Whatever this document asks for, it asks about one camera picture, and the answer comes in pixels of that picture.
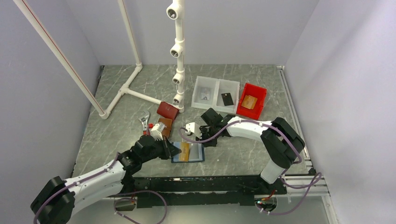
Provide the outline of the orange credit card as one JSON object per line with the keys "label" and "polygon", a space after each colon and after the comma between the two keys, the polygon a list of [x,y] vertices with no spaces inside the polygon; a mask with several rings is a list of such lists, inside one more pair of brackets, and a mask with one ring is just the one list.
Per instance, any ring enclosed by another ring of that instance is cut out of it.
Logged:
{"label": "orange credit card", "polygon": [[246,95],[242,101],[241,107],[252,110],[254,109],[256,102],[257,102],[256,97]]}

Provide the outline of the silver VIP credit card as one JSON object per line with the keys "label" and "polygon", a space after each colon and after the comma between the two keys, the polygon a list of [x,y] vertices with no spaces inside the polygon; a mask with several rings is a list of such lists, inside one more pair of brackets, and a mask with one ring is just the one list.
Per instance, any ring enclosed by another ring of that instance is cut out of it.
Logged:
{"label": "silver VIP credit card", "polygon": [[210,100],[211,99],[211,88],[202,87],[200,88],[199,99]]}

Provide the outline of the blue leather card holder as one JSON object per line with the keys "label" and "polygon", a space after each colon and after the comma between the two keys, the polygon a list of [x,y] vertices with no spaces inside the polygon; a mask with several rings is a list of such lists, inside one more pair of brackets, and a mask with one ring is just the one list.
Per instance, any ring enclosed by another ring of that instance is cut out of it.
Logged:
{"label": "blue leather card holder", "polygon": [[205,161],[204,146],[200,143],[173,142],[182,152],[171,159],[172,163],[194,163]]}

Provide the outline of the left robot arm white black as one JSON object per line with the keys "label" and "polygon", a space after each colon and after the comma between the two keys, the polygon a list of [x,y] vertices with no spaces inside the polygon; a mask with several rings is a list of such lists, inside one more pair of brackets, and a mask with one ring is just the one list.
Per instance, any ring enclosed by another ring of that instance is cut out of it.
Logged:
{"label": "left robot arm white black", "polygon": [[143,135],[129,150],[117,153],[106,165],[84,175],[63,180],[51,178],[30,205],[35,224],[65,224],[83,208],[112,195],[130,195],[133,174],[152,159],[171,159],[180,154],[167,139]]}

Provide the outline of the black credit card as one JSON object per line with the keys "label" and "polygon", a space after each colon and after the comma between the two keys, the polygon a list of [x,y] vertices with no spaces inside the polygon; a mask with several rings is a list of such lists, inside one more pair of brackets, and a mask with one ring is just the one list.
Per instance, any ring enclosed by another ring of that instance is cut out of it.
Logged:
{"label": "black credit card", "polygon": [[234,105],[231,93],[221,93],[224,106]]}

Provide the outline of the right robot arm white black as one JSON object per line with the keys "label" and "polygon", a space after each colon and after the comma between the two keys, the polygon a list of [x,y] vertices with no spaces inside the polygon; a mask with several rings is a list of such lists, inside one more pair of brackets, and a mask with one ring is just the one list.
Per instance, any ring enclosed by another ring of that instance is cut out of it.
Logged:
{"label": "right robot arm white black", "polygon": [[244,119],[228,114],[221,116],[212,108],[208,109],[201,119],[204,126],[190,131],[197,140],[216,141],[220,136],[242,137],[263,143],[270,160],[260,173],[257,187],[264,194],[270,193],[276,186],[275,181],[292,165],[303,161],[300,153],[305,142],[300,135],[283,118],[273,121]]}

